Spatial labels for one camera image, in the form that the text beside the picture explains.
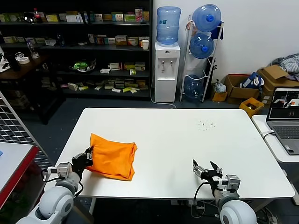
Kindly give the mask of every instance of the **blue item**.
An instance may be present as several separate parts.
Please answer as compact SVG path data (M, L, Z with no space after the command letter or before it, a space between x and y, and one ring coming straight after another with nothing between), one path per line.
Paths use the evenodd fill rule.
M190 99L201 99L204 93L204 87L197 75L186 76L184 81L184 93Z
M211 31L211 38L214 40L214 39L217 39L218 38L218 35L219 35L219 32L220 32L220 27L221 26L221 22L219 23L219 25L217 26L216 29L213 29ZM222 28L222 32L221 32L221 35L220 35L220 39L223 40L223 29Z
M261 78L256 72L253 72L244 82L240 83L240 88L252 88L258 89L265 84L263 78Z
M157 41L162 44L177 42L181 9L171 6L160 7L157 15Z
M221 11L216 5L204 5L194 11L192 20L197 29L209 32L216 29L221 22Z
M198 59L209 57L213 51L214 41L205 34L197 33L190 40L190 52Z

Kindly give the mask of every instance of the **cloth pile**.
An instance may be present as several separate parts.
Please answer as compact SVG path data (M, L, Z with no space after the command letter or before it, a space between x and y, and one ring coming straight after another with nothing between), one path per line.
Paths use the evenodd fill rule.
M133 161L137 145L108 141L91 134L90 147L93 146L93 165L89 171L112 179L131 181L134 175Z
M286 77L287 79L299 82L299 54L277 58L270 65L275 64L289 73L288 77Z

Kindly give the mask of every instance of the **shelf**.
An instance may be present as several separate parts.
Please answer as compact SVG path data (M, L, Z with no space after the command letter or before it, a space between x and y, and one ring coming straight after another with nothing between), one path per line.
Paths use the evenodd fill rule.
M66 45L65 47L61 47L59 45L54 46L47 46L43 45L40 47L40 49L44 50L129 50L129 51L149 51L149 50L143 50L139 46L129 46L129 45L96 45L96 44L87 44L87 45Z
M44 44L37 43L34 46L39 48L43 45ZM0 44L0 47L2 47L2 48L27 48L27 44L25 44L25 43L2 43L2 44Z
M131 93L129 92L112 92L111 90L105 90L105 89L99 89L98 91L95 90L94 88L90 88L88 90L83 90L83 91L74 91L70 89L63 89L64 94L66 95L72 95L73 97L84 97L84 96L91 96L93 95L94 97L96 96L107 96L107 97L140 97L140 98L149 98L150 97L150 91L149 90L140 90L137 91L136 93Z
M109 74L100 73L99 70L94 70L89 73L80 73L75 71L57 71L56 74L58 76L98 76L98 77L130 77L130 78L149 78L150 71L136 71L136 75L130 75L130 72L127 70L119 70L119 71L110 71Z
M130 46L130 45L96 45L96 44L87 44L87 45L66 45L61 47L59 45L48 46L44 44L35 44L34 46L42 50L129 50L129 51L147 51L143 50L139 46ZM27 48L25 43L1 43L0 47L2 48Z
M85 25L82 22L43 22L43 23L28 23L28 22L0 22L0 26L83 26ZM87 24L91 26L149 26L150 23L145 21L145 23L141 22L115 22L115 21L103 21L103 22L92 22L91 24Z

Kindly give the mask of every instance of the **wire grid panel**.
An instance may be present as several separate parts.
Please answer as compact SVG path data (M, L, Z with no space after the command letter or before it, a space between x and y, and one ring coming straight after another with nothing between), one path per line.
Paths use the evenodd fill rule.
M31 144L39 147L34 161L40 168L52 167L52 162L41 146L15 113L3 94L0 92L0 142Z

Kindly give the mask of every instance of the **white desk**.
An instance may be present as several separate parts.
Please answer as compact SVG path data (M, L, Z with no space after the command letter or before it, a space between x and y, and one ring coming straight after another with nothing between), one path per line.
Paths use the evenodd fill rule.
M266 123L266 118L266 115L254 115L252 117L252 122L255 124L259 133L271 131L271 129ZM269 149L271 150L277 161L299 163L299 155L289 155L276 136L268 135L264 139L264 141L268 145Z
M0 142L0 209L37 153L32 149L33 145Z
M204 168L212 168L213 161L224 175L239 176L238 193L243 199L294 196L243 110L86 108L56 165L85 151L91 133L112 141L135 142L135 175L127 182L85 170L81 196L192 199L202 182L192 171L192 159ZM54 185L47 183L45 189ZM203 186L198 199L214 199L209 186Z

